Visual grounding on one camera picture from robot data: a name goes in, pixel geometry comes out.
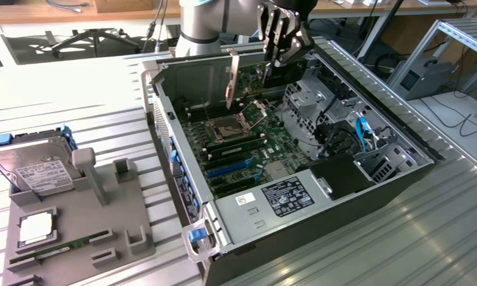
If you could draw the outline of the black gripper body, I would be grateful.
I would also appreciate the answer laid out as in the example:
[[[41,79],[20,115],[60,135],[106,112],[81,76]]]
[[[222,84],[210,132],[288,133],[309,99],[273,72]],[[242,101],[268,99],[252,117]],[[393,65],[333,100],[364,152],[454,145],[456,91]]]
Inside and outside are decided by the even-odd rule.
[[[317,0],[269,0],[269,2],[280,8],[297,12],[302,18],[309,16],[310,11],[316,7]]]

